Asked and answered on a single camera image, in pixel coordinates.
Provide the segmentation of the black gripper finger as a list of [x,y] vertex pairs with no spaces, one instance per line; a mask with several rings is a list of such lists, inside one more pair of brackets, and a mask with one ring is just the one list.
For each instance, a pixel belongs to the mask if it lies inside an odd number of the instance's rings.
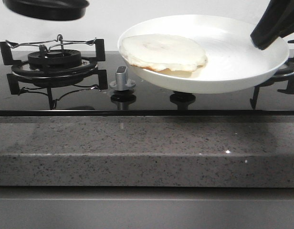
[[272,0],[259,21],[259,48],[294,33],[294,0]]
[[251,33],[251,39],[256,47],[268,47],[278,37],[290,34],[293,23],[293,1],[271,0]]

